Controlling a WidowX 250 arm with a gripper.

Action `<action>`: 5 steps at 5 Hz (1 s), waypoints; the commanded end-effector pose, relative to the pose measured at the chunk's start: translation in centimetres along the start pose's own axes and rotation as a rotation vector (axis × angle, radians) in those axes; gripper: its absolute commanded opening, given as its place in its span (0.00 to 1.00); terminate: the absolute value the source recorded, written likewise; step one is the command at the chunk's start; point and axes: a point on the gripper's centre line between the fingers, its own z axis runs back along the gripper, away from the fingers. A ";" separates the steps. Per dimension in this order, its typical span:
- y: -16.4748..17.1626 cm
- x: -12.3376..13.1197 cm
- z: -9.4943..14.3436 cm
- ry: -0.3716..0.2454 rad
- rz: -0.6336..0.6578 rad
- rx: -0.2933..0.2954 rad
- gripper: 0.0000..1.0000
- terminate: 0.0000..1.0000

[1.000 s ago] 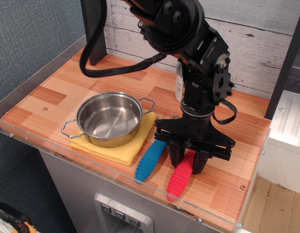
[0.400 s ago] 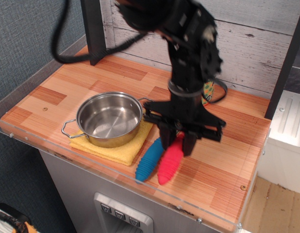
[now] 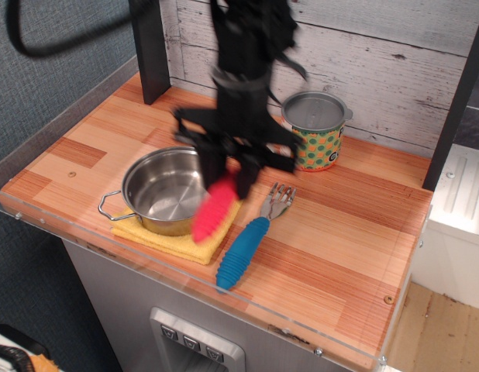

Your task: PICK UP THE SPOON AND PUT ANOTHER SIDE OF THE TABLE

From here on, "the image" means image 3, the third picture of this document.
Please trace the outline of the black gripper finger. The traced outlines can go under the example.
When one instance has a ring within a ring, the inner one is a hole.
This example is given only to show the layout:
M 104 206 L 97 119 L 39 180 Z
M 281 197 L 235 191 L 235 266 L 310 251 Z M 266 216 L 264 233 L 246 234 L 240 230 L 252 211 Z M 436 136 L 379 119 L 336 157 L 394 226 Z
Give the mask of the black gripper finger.
M 222 144 L 201 141 L 195 145 L 197 150 L 202 178 L 208 190 L 226 171 L 227 152 Z
M 245 199 L 250 188 L 257 181 L 258 174 L 264 168 L 264 161 L 258 153 L 241 153 L 234 158 L 239 162 L 240 169 L 236 175 L 236 193 L 239 200 Z

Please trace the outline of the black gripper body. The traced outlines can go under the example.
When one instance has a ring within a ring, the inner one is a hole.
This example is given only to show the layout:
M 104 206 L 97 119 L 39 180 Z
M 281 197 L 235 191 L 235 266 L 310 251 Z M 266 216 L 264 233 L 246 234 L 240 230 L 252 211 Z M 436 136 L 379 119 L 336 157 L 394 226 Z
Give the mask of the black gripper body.
M 248 80 L 244 75 L 212 73 L 215 108 L 177 108 L 177 134 L 196 148 L 245 160 L 246 167 L 268 166 L 292 172 L 301 140 L 267 110 L 271 74 Z

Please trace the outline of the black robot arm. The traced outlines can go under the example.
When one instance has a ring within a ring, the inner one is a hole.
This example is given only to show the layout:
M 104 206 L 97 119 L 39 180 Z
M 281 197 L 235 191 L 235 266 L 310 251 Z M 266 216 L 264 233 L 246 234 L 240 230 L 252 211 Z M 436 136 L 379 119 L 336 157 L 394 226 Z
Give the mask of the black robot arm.
M 210 3 L 218 42 L 218 60 L 212 69 L 217 87 L 215 108 L 178 108 L 177 135 L 196 149 L 205 186 L 226 173 L 226 159 L 240 164 L 238 199 L 247 197 L 264 167 L 292 172 L 301 140 L 283 128 L 267 110 L 273 63 L 307 76 L 304 67 L 286 56 L 295 45 L 297 27 L 286 1 L 228 1 L 222 9 Z

